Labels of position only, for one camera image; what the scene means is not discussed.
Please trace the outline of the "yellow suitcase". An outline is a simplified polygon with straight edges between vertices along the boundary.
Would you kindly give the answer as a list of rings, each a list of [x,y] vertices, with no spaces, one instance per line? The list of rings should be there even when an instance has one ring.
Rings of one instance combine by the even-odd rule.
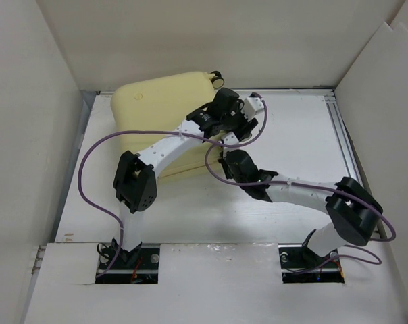
[[[123,85],[110,101],[116,129],[175,130],[190,112],[211,102],[215,89],[223,85],[218,71],[187,72]],[[121,135],[119,154],[137,153],[162,138],[157,134]],[[204,156],[209,147],[210,143],[203,143],[183,154],[161,172],[160,181],[178,181],[207,173]]]

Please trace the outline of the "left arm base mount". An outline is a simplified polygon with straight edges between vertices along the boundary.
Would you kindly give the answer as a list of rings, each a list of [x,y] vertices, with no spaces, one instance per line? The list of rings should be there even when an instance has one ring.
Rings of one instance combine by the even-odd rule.
[[[159,275],[159,244],[143,244],[139,252],[133,252],[126,261],[121,252],[112,267],[106,271],[115,248],[106,244],[97,247],[99,261],[95,277],[96,284],[157,284]]]

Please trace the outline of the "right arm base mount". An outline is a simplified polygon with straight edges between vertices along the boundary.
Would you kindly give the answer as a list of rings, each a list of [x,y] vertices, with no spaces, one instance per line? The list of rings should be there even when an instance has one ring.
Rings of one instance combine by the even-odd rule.
[[[279,243],[278,253],[284,284],[345,282],[337,249],[326,256],[318,256],[301,243]]]

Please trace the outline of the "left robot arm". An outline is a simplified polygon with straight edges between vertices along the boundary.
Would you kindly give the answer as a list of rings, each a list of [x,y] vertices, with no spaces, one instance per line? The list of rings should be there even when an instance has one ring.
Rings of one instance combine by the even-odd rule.
[[[174,131],[165,133],[155,144],[137,153],[122,153],[113,181],[123,223],[115,252],[121,266],[129,268],[138,261],[144,212],[155,202],[160,173],[196,146],[215,143],[217,135],[222,135],[218,144],[237,147],[258,124],[255,116],[266,109],[257,93],[241,99],[233,90],[221,88],[212,102],[189,113]]]

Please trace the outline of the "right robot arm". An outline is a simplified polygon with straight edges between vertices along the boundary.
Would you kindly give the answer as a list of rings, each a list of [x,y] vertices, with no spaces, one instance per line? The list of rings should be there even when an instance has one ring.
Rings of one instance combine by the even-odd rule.
[[[317,265],[347,243],[366,246],[383,208],[355,179],[318,183],[288,178],[278,172],[258,169],[249,154],[240,149],[219,158],[227,179],[234,180],[251,198],[268,203],[288,203],[327,214],[330,223],[314,229],[298,250],[301,260]]]

